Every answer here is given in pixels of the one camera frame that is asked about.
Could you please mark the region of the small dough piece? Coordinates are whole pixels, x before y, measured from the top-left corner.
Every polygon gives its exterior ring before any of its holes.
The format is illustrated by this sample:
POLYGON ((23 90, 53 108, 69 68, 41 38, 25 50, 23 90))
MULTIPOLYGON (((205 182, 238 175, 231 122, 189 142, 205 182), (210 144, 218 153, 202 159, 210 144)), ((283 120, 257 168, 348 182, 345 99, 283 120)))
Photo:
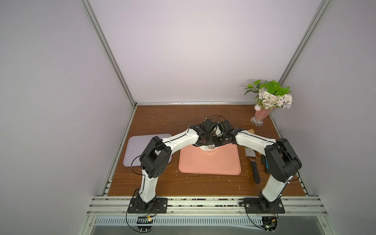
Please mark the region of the small dough piece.
POLYGON ((217 147, 215 147, 215 146, 200 146, 199 148, 203 151, 206 151, 206 152, 214 151, 214 150, 217 149, 217 147))

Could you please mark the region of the wooden rolling pin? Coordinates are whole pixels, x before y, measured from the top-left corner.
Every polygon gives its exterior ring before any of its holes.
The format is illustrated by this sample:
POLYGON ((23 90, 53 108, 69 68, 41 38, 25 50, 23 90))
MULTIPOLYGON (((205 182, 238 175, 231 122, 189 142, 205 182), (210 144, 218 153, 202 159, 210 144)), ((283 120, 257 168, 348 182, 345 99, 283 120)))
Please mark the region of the wooden rolling pin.
MULTIPOLYGON (((251 134, 255 134, 255 131, 254 131, 254 129, 248 129, 247 130, 249 133, 251 133, 251 134)), ((258 152, 258 151, 256 151, 255 149, 252 149, 257 155, 259 155, 259 156, 261 156, 261 153, 260 152, 258 152)))

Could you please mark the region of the pink silicone mat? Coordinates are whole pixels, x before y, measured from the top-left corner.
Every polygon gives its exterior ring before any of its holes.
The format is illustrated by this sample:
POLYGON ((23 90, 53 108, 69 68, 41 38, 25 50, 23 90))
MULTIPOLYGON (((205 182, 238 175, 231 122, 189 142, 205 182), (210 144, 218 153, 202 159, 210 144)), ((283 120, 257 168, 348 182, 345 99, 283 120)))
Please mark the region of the pink silicone mat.
POLYGON ((229 144, 204 151, 199 147, 187 146, 180 150, 179 170, 192 174, 239 175, 238 147, 229 144))

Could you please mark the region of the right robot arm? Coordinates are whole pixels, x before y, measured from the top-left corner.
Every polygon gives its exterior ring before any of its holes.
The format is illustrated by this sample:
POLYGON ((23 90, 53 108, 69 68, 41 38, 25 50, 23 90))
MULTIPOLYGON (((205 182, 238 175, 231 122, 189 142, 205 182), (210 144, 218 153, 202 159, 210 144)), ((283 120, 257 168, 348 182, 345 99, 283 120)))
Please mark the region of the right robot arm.
POLYGON ((227 120, 212 123, 210 133, 213 134, 215 146, 226 144, 244 146, 265 157, 270 176, 259 196, 265 202, 277 201, 287 183, 302 168, 302 162, 285 138, 275 140, 252 134, 241 128, 234 129, 227 120))

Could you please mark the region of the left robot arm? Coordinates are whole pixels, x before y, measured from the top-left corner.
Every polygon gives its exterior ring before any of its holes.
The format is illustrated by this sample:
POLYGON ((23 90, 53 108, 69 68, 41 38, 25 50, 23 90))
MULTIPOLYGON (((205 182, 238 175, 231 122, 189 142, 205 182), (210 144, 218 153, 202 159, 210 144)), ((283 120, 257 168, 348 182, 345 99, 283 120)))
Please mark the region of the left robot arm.
POLYGON ((173 153, 187 146, 195 146, 202 151, 213 151, 216 149, 214 140, 222 136, 222 131, 223 127, 219 122, 206 119, 203 123, 192 125, 172 137, 153 137, 140 156, 143 178, 138 200, 146 205, 155 200, 158 178, 166 170, 173 153))

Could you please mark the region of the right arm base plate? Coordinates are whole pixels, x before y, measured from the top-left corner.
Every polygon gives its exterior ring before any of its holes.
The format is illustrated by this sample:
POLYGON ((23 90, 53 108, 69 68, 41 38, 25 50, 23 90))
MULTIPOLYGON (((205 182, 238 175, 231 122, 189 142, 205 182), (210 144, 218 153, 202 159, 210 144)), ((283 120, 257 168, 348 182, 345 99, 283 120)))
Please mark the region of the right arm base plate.
POLYGON ((244 198, 242 203, 247 213, 253 214, 284 214, 286 213, 281 198, 269 202, 261 198, 244 198))

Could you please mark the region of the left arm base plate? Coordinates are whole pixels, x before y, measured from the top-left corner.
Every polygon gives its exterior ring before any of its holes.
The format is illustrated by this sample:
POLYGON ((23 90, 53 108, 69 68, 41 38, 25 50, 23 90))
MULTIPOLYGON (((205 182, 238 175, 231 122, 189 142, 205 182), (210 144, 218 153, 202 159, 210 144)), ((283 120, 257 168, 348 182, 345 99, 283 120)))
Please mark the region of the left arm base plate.
POLYGON ((130 200, 128 213, 162 213, 167 211, 168 199, 167 198, 154 198, 150 202, 146 203, 142 201, 140 197, 132 198, 130 200))

